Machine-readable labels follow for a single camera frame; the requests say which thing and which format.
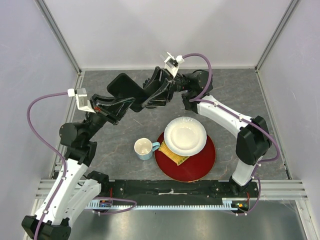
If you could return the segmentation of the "black case smartphone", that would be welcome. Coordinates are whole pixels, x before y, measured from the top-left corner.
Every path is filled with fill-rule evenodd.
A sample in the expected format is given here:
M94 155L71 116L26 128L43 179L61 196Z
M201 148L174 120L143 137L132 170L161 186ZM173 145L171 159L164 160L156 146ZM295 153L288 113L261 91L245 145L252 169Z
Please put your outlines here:
M120 73L106 89L116 99L134 98L130 109L136 113L143 110L142 103L149 97L126 73Z

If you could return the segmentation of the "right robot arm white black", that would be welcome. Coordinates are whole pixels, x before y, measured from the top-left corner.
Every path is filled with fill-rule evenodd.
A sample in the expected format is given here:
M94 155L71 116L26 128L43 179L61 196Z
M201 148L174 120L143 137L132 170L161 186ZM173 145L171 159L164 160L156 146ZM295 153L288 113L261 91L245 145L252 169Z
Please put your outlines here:
M235 197L247 191L247 184L252 180L253 172L259 160L266 154L272 143L269 139L265 120L257 116L251 118L232 110L210 95L212 76L208 71L195 70L192 73L172 76L166 69L156 67L151 78L142 84L142 95L139 96L141 108L154 107L155 103L165 106L175 92L182 92L186 110L193 111L229 131L236 138L236 155L238 163L230 177L229 191ZM214 157L205 155L213 143L209 140L205 127L196 119L182 116L171 120L164 129L163 139L157 143L158 149L179 169L186 167L190 161L199 167L202 173L191 177L177 177L169 170L164 173L180 182L193 182L209 172L204 167L206 161Z

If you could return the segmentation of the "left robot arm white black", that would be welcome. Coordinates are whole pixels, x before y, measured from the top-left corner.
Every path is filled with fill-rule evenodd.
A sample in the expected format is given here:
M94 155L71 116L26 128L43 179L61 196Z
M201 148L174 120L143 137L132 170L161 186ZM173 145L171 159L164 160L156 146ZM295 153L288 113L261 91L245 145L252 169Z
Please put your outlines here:
M135 101L134 97L117 99L98 94L88 98L83 88L69 89L65 94L75 98L78 110L85 112L85 119L60 127L60 143L67 147L64 155L57 153L61 170L41 207L21 223L32 240L67 240L86 206L95 197L109 193L108 175L97 171L88 174L77 193L74 190L95 157L97 143L92 137L106 123L118 124Z

